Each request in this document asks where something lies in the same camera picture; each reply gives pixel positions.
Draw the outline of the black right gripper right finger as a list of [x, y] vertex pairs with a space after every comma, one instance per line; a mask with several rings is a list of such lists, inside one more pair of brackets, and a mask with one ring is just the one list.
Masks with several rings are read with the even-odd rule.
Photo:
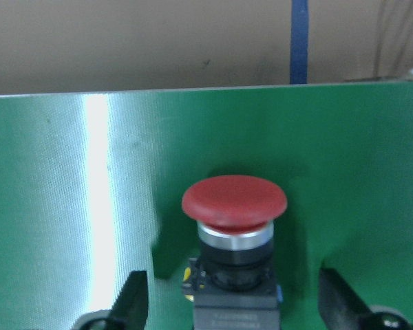
[[327, 329], [377, 329], [370, 308], [333, 268], [319, 270], [318, 312]]

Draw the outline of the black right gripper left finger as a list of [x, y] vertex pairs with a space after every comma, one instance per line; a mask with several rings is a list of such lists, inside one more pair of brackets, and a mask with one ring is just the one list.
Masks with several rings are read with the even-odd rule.
[[109, 312], [108, 329], [144, 329], [148, 311], [147, 272], [132, 271]]

